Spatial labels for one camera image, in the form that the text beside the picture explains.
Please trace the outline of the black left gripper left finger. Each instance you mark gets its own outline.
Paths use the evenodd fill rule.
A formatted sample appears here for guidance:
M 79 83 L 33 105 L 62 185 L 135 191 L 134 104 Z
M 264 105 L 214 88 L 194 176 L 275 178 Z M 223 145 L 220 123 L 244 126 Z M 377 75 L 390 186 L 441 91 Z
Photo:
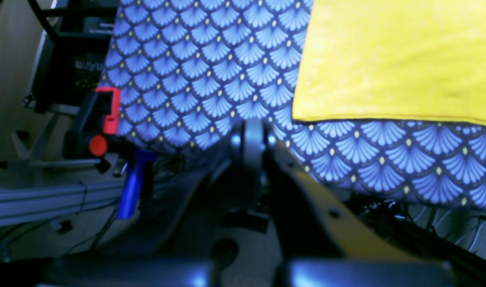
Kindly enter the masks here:
M 139 219 L 105 244 L 104 254 L 166 252 L 189 220 L 208 236 L 230 208 L 253 209 L 258 200 L 259 120 L 245 120 L 174 176 L 160 200 L 143 203 Z

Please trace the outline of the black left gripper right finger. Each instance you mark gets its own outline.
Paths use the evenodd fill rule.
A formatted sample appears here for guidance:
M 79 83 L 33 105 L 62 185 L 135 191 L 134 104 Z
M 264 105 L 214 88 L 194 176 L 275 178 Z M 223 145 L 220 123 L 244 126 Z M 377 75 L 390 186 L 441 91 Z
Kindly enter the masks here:
M 418 261 L 372 232 L 334 193 L 305 172 L 272 128 L 265 129 L 265 144 L 270 212 L 285 259 Z

